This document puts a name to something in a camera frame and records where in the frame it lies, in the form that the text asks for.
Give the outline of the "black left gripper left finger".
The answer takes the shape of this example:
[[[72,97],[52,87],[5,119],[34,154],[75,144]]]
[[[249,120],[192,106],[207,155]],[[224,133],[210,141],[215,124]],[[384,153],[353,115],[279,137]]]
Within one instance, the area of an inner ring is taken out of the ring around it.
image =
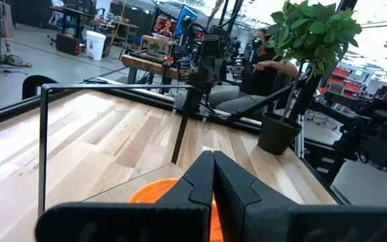
[[[214,156],[204,151],[155,203],[67,202],[36,223],[37,241],[209,241]]]

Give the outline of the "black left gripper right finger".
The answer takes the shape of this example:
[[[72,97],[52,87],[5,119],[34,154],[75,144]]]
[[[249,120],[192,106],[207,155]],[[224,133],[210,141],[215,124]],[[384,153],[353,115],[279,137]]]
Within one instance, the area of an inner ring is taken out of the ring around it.
[[[213,155],[225,241],[387,241],[387,207],[300,205],[223,152]]]

